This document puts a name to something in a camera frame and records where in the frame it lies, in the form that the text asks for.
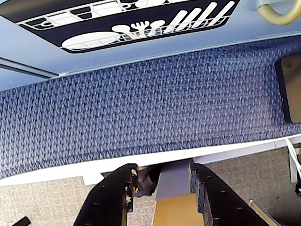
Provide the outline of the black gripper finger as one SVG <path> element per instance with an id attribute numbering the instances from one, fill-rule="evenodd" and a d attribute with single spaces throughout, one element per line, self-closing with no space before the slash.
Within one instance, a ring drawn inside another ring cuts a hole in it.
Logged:
<path id="1" fill-rule="evenodd" d="M 190 192 L 205 226 L 266 226 L 267 223 L 207 166 L 190 164 Z"/>
<path id="2" fill-rule="evenodd" d="M 74 225 L 127 225 L 127 214 L 133 211 L 133 197 L 138 186 L 137 164 L 128 163 L 117 168 L 92 188 Z"/>

